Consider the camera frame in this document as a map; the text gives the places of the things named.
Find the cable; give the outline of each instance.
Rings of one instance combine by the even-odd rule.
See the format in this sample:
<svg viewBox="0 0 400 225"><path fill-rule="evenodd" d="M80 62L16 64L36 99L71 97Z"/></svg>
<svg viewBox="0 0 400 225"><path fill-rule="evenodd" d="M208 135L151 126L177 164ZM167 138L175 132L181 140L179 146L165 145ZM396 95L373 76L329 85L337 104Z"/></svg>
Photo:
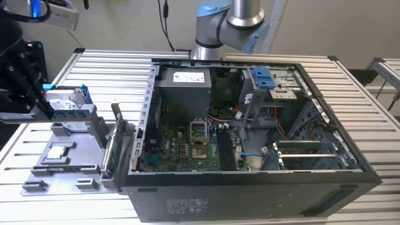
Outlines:
<svg viewBox="0 0 400 225"><path fill-rule="evenodd" d="M77 44L83 48L83 45L81 45L80 41L76 39L76 37L73 36L73 34L71 33L71 31L69 30L65 30L65 31L69 33L71 37L73 37L73 39L76 40Z"/></svg>
<svg viewBox="0 0 400 225"><path fill-rule="evenodd" d="M393 100L392 103L389 104L388 111L391 111L391 109L393 108L395 102L396 100Z"/></svg>
<svg viewBox="0 0 400 225"><path fill-rule="evenodd" d="M45 14L40 17L31 17L31 16L20 15L20 14L12 13L5 10L0 10L0 16L4 16L5 18L12 19L19 22L23 22L23 23L41 23L41 22L47 21L51 17L49 2L48 2L48 0L41 0L41 1L45 5L47 11L45 11Z"/></svg>
<svg viewBox="0 0 400 225"><path fill-rule="evenodd" d="M167 38L167 41L168 41L168 45L169 45L171 51L175 51L175 48L173 48L172 43L171 43L171 41L169 41L168 34L167 34L167 32L165 32L165 29L164 29L160 0L157 0L157 4L159 4L159 16L160 16L160 23L161 23L163 33L164 33L164 36L165 36L165 38Z"/></svg>
<svg viewBox="0 0 400 225"><path fill-rule="evenodd" d="M281 125L280 125L280 119L277 118L277 109L275 108L275 118L276 118L276 128L277 128L277 132L280 133L280 135L283 136L283 138L285 140L288 140L288 136L285 134L285 132L283 131Z"/></svg>
<svg viewBox="0 0 400 225"><path fill-rule="evenodd" d="M208 115L208 117L212 118L217 122L229 122L229 121L233 121L233 120L220 120L220 119L216 119L211 115Z"/></svg>
<svg viewBox="0 0 400 225"><path fill-rule="evenodd" d="M375 99L377 99L377 97L380 96L380 92L381 92L381 89L383 89L383 87L385 86L385 84L387 84L387 81L383 83L383 85L381 85L381 87L380 87L380 91L377 92L376 98L375 98Z"/></svg>

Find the slotted metal table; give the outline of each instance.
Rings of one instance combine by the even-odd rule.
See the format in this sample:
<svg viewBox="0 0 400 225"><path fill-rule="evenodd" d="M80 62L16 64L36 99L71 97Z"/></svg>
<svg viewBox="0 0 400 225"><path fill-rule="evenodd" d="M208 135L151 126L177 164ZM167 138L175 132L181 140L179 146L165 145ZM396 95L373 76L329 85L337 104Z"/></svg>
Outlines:
<svg viewBox="0 0 400 225"><path fill-rule="evenodd" d="M188 58L187 53L85 50L73 53L53 83L89 87L99 116L113 120L112 99L124 118L137 123L152 58ZM228 60L301 63L383 184L328 218L285 221L211 221L192 224L400 224L400 124L339 61L320 56L228 54ZM140 223L127 196L20 195L47 141L49 124L21 124L0 152L0 221L29 224Z"/></svg>
<svg viewBox="0 0 400 225"><path fill-rule="evenodd" d="M373 69L395 89L400 90L400 59L373 58L367 69Z"/></svg>

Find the blue plastic clip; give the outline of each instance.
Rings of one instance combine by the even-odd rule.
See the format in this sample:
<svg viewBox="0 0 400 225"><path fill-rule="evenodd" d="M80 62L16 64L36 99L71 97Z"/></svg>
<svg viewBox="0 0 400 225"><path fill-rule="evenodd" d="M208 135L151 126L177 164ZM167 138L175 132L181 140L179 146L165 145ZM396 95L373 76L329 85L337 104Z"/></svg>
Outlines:
<svg viewBox="0 0 400 225"><path fill-rule="evenodd" d="M257 87L260 89L273 89L275 88L275 81L271 77L271 73L267 68L255 67L252 69L252 75L257 81Z"/></svg>
<svg viewBox="0 0 400 225"><path fill-rule="evenodd" d="M93 104L92 98L91 98L91 94L89 94L88 86L85 86L84 84L81 84L80 89L81 89L83 94L85 96L85 103L87 104Z"/></svg>
<svg viewBox="0 0 400 225"><path fill-rule="evenodd" d="M249 153L249 152L241 152L240 155L241 155L241 156L252 156L253 154Z"/></svg>
<svg viewBox="0 0 400 225"><path fill-rule="evenodd" d="M51 90L55 88L55 85L52 83L44 83L41 87L44 90Z"/></svg>

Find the sticker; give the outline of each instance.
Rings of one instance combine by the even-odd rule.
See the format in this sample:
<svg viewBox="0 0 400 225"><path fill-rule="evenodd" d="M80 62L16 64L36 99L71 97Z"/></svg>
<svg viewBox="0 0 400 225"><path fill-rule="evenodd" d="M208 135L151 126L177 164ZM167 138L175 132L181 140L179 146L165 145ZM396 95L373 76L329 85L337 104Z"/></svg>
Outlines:
<svg viewBox="0 0 400 225"><path fill-rule="evenodd" d="M167 210L169 214L203 214L207 213L208 199L167 199Z"/></svg>
<svg viewBox="0 0 400 225"><path fill-rule="evenodd" d="M267 149L267 147L265 147L265 146L261 148L261 151L263 151L264 155L267 155L267 154L268 154L268 149Z"/></svg>
<svg viewBox="0 0 400 225"><path fill-rule="evenodd" d="M235 115L235 118L236 118L237 120L240 120L241 115L243 115L243 113L241 113L241 112L237 112L236 115Z"/></svg>
<svg viewBox="0 0 400 225"><path fill-rule="evenodd" d="M204 73L175 72L173 82L204 83Z"/></svg>
<svg viewBox="0 0 400 225"><path fill-rule="evenodd" d="M63 126L72 131L87 131L88 130L85 123L63 123Z"/></svg>

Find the gray wall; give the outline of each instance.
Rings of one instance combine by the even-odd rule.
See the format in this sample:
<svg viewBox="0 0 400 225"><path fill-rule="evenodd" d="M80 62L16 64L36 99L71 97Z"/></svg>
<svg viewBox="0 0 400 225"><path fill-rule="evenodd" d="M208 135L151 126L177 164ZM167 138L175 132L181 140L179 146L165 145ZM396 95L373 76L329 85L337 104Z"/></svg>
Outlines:
<svg viewBox="0 0 400 225"><path fill-rule="evenodd" d="M336 55L347 68L400 58L400 0L287 0L272 54Z"/></svg>

